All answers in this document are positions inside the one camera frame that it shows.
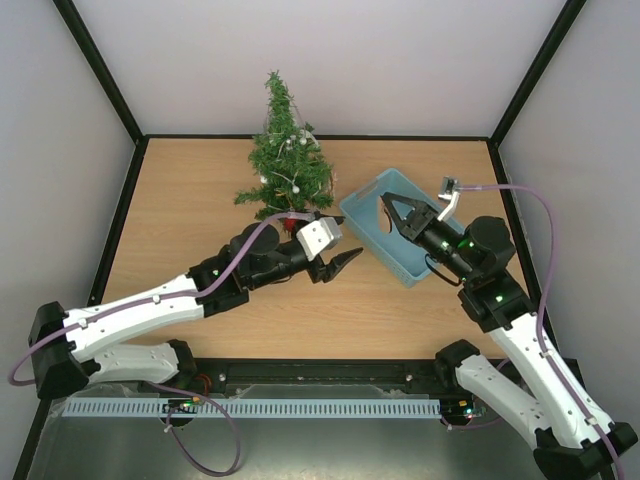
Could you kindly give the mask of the light blue plastic basket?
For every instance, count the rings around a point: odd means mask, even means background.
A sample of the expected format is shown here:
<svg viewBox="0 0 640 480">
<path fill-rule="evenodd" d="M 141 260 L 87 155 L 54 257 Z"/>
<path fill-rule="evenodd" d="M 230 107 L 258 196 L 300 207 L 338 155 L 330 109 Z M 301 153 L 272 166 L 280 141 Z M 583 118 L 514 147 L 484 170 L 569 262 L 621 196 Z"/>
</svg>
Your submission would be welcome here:
<svg viewBox="0 0 640 480">
<path fill-rule="evenodd" d="M 453 286 L 469 276 L 457 252 L 464 227 L 453 217 L 458 180 L 446 177 L 437 199 L 390 168 L 340 202 L 346 226 L 405 287 L 434 273 Z"/>
</svg>

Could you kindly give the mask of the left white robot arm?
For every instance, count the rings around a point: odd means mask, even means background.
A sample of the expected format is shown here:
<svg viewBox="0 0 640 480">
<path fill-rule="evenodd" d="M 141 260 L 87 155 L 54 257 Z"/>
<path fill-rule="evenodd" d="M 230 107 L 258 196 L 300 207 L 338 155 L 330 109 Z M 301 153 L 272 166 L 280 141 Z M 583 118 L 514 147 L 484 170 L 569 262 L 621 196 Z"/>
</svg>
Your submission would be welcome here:
<svg viewBox="0 0 640 480">
<path fill-rule="evenodd" d="M 28 337 L 38 398 L 70 396 L 96 383 L 144 381 L 184 387 L 196 374 L 188 344 L 132 344 L 132 339 L 173 324 L 221 314 L 246 304 L 250 292 L 305 272 L 312 283 L 332 281 L 361 248 L 329 262 L 323 252 L 342 238 L 340 219 L 297 220 L 283 242 L 263 221 L 247 226 L 219 253 L 145 292 L 97 306 L 40 306 Z"/>
</svg>

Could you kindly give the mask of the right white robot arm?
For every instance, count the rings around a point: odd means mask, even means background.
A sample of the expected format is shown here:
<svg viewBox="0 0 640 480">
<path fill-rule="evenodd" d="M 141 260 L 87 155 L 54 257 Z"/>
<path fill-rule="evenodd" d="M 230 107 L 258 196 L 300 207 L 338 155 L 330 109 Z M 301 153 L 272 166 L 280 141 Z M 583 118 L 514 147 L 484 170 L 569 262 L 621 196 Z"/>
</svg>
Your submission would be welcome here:
<svg viewBox="0 0 640 480">
<path fill-rule="evenodd" d="M 588 395 L 551 343 L 529 296 L 507 270 L 516 249 L 505 221 L 480 216 L 457 232 L 444 212 L 424 201 L 391 192 L 381 201 L 399 234 L 455 276 L 463 310 L 525 383 L 518 386 L 459 340 L 436 355 L 438 384 L 483 400 L 525 440 L 546 478 L 590 479 L 609 465 L 622 478 L 620 457 L 638 436 Z"/>
</svg>

